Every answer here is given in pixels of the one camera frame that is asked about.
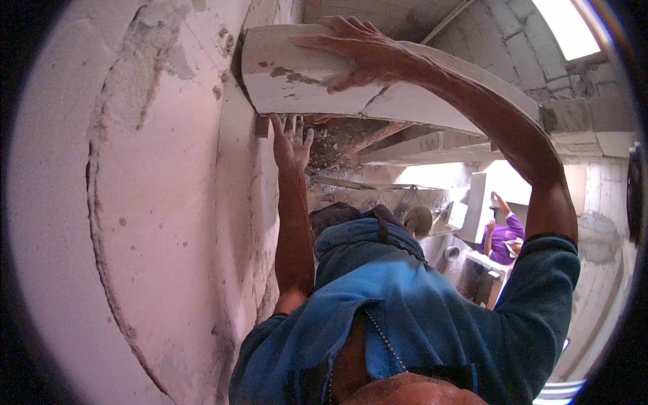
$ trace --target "dark pants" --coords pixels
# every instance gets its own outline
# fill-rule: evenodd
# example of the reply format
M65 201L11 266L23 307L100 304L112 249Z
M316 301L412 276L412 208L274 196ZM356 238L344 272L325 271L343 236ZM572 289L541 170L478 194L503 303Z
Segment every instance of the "dark pants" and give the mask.
M391 213L391 211L380 204L371 211L362 214L359 209L351 207L347 203L338 202L331 204L326 208L313 211L308 216L310 218L310 228L313 232L313 240L317 239L319 234L329 226L343 224L344 222L353 221L361 218L381 218L385 222L394 224L407 231L403 224Z

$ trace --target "dusty hand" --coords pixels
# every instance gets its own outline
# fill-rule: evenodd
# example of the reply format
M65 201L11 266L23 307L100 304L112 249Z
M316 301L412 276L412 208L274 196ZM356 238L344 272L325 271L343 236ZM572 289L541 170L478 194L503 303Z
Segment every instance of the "dusty hand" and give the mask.
M309 129L304 139L304 122L299 120L295 125L290 117L270 115L275 132L275 162L280 174L289 172L304 173L310 159L310 146L313 145L315 132Z
M488 225L486 225L486 228L488 229L489 233L492 233L495 229L495 219L490 220Z
M348 74L336 77L327 84L329 94L352 87L389 85L404 80L408 62L420 58L399 42L381 34L368 21L361 23L355 17L344 19L334 16L322 17L318 23L333 28L340 37L318 34L292 36L290 40L295 45L335 52L353 61L353 68Z

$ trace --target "window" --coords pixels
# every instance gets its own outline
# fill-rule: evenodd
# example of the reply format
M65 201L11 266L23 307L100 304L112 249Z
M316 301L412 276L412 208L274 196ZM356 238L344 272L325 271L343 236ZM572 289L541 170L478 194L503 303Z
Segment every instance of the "window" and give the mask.
M533 0L566 60L599 52L592 32L570 0Z

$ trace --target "person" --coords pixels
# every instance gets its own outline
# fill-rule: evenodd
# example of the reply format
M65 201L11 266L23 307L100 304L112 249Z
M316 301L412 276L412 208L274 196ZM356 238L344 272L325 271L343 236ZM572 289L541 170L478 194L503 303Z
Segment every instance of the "person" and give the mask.
M576 215L548 136L506 98L369 22L336 16L320 23L338 37L291 41L352 61L348 74L328 83L329 93L415 84L499 146L532 186L527 236L494 310L464 299L380 209L332 220L313 245L304 177L313 133L304 140L302 124L286 127L272 115L279 299L242 342L230 403L531 404L561 354L580 271Z
M496 225L495 219L490 220L484 227L483 243L479 245L478 251L488 256L490 260L508 266L520 255L524 241L524 227L497 192L493 191L491 195L497 198L507 226Z

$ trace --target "purple shirt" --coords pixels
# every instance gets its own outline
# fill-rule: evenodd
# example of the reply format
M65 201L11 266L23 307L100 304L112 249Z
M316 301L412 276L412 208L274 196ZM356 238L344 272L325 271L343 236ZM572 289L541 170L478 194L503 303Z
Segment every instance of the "purple shirt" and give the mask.
M515 238L524 240L524 228L515 214L511 213L511 215L506 218L506 224L508 226L495 225L495 229L493 229L491 235L492 253L489 256L492 261L503 264L504 266L508 266L514 261L514 258L510 256L509 250L504 242L507 240L515 240ZM484 238L480 245L480 253L483 253L484 255L488 255L487 251L483 251L483 244L486 241L487 233L488 227L484 227Z

